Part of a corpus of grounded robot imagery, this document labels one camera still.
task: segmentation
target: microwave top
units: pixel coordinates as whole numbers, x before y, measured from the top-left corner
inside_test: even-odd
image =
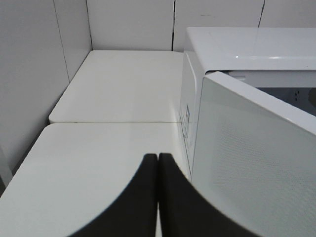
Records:
[[[203,70],[316,70],[316,28],[188,27]]]

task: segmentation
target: microwave door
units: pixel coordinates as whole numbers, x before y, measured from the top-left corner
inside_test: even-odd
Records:
[[[192,184],[262,236],[316,236],[316,117],[229,75],[203,79]]]

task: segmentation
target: white table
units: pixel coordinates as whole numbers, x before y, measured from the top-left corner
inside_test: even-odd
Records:
[[[114,201],[145,153],[172,153],[188,176],[178,126],[178,123],[48,126],[0,198],[0,236],[71,234]]]
[[[182,61],[172,51],[91,51],[49,120],[179,122]]]

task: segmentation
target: wall panel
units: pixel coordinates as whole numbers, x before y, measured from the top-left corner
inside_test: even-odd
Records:
[[[12,170],[69,81],[52,0],[2,0],[0,16],[0,144]]]
[[[54,0],[69,80],[91,51],[85,0]]]
[[[316,27],[316,1],[267,0],[260,27]]]
[[[182,52],[189,26],[257,27],[263,0],[177,0],[173,50]]]
[[[87,3],[93,49],[171,49],[173,0]]]

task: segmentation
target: white microwave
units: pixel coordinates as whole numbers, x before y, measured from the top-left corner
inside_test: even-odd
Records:
[[[191,172],[204,76],[221,71],[316,115],[315,42],[314,28],[187,28],[179,115]]]
[[[311,28],[187,29],[191,182],[261,236],[316,236],[315,42]]]

